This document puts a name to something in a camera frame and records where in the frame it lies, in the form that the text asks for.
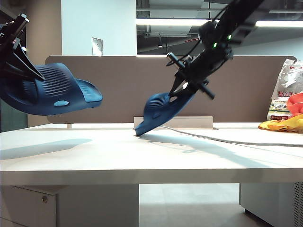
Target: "fluorescent light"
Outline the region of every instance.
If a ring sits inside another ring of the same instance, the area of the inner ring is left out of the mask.
[[[201,26],[210,20],[205,19],[142,19],[136,20],[137,25],[157,26]],[[303,27],[303,21],[257,21],[258,27]]]
[[[137,19],[137,25],[200,26],[209,20],[204,19]]]
[[[256,22],[258,27],[303,27],[303,21],[260,20]]]
[[[166,58],[166,55],[162,54],[138,54],[138,58]]]

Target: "white wall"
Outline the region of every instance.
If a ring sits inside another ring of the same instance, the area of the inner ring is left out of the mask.
[[[303,61],[303,37],[237,47],[234,55],[289,55]]]
[[[92,37],[104,55],[136,55],[136,0],[62,0],[62,54],[92,55]]]

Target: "black robotic arm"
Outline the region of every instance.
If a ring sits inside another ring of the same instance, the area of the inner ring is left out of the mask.
[[[204,49],[196,58],[190,57],[190,52],[180,59],[168,53],[170,62],[167,66],[175,64],[178,67],[174,84],[170,92],[149,98],[144,108],[144,121],[135,128],[136,134],[140,136],[173,118],[198,90],[214,99],[214,94],[207,88],[207,77],[233,58],[232,45],[241,44],[273,4],[274,0],[234,0],[199,28],[198,43],[201,42]]]

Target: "blue slide sandal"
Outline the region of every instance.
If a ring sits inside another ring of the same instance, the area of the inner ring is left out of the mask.
[[[93,108],[102,94],[91,83],[75,79],[61,63],[34,66],[20,45],[29,20],[20,14],[0,25],[0,98],[17,110],[55,115]]]

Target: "white desk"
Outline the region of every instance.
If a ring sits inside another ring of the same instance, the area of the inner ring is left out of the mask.
[[[214,124],[221,127],[218,130],[184,131],[230,140],[303,144],[302,134],[263,131],[257,125],[218,123]],[[132,128],[132,124],[74,124],[67,129],[65,124],[49,124],[1,133],[1,185],[27,185],[55,195],[69,185],[62,192],[67,201],[72,200],[69,195],[87,200],[78,193],[87,185],[94,189],[86,193],[111,198],[102,201],[107,204],[102,209],[103,224],[138,226],[141,183],[303,181],[302,148],[239,146],[167,129],[136,137]],[[109,208],[113,203],[122,210]],[[90,214],[98,215],[98,209]],[[77,217],[76,211],[69,213]]]

